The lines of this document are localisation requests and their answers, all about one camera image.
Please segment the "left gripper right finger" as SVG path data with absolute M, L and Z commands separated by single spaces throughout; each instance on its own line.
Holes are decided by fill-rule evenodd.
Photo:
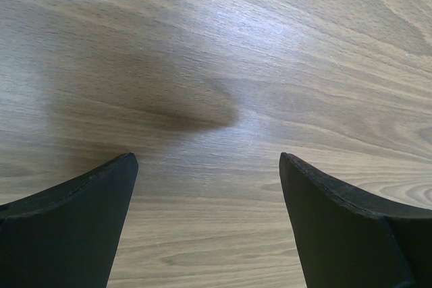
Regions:
M 282 153 L 279 176 L 308 287 L 430 287 L 431 211 Z

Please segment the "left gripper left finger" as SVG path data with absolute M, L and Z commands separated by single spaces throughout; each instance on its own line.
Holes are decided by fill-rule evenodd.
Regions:
M 1 205 L 1 286 L 106 287 L 137 174 L 127 153 Z

